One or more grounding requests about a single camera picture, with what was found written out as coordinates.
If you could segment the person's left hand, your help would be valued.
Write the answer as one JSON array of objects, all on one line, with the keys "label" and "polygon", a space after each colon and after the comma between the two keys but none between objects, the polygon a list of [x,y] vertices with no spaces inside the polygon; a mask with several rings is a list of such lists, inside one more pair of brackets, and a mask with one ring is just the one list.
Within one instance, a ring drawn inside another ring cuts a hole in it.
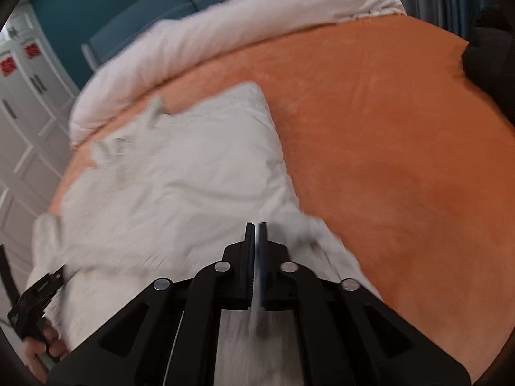
[{"label": "person's left hand", "polygon": [[42,327],[42,335],[45,340],[41,342],[31,337],[25,338],[23,340],[23,354],[26,359],[26,367],[32,375],[42,384],[46,384],[48,370],[39,356],[41,354],[50,355],[61,361],[69,355],[69,349],[59,336],[59,331],[53,328],[48,319],[43,319]]}]

